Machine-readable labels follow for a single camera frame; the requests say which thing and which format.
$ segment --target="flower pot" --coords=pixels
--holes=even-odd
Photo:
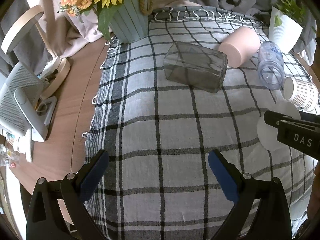
[[[121,43],[139,41],[148,35],[148,16],[141,13],[138,0],[123,0],[110,27]]]
[[[275,17],[278,16],[282,24],[275,27]],[[283,14],[277,8],[272,7],[269,40],[279,46],[283,53],[289,53],[298,41],[302,27],[294,20]]]

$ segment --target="plaid tablecloth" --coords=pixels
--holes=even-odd
[[[268,40],[253,17],[191,7],[156,11],[149,35],[138,42],[112,42],[86,141],[86,161],[99,149],[110,154],[86,203],[110,239],[210,239],[233,206],[208,166],[212,149],[257,179],[279,177],[290,206],[310,189],[316,161],[289,147],[268,152],[259,142],[259,117],[283,97],[260,84],[257,54],[228,68],[216,94],[165,78],[163,60],[174,41],[217,48],[240,26]],[[310,81],[293,56],[283,56],[286,76]]]

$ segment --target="pink cup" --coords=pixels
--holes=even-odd
[[[260,48],[260,40],[253,29],[240,27],[226,37],[219,46],[219,51],[227,55],[228,66],[240,67]]]

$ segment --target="screw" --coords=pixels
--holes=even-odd
[[[69,173],[67,175],[67,179],[73,179],[75,177],[75,174],[74,173]]]
[[[277,177],[273,178],[273,181],[277,184],[281,183],[281,180]]]
[[[244,177],[244,179],[251,179],[252,178],[252,176],[249,173],[242,174],[242,177]]]
[[[38,183],[39,183],[39,184],[44,183],[44,178],[40,178],[40,179],[38,179]]]

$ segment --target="blue gripper pad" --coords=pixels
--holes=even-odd
[[[208,161],[227,200],[236,204],[239,199],[238,185],[227,170],[227,167],[232,164],[228,163],[218,150],[213,150],[209,153]]]
[[[95,161],[93,167],[88,171],[84,180],[79,185],[79,199],[82,203],[88,201],[96,190],[101,178],[109,166],[109,154],[103,151],[101,156]]]

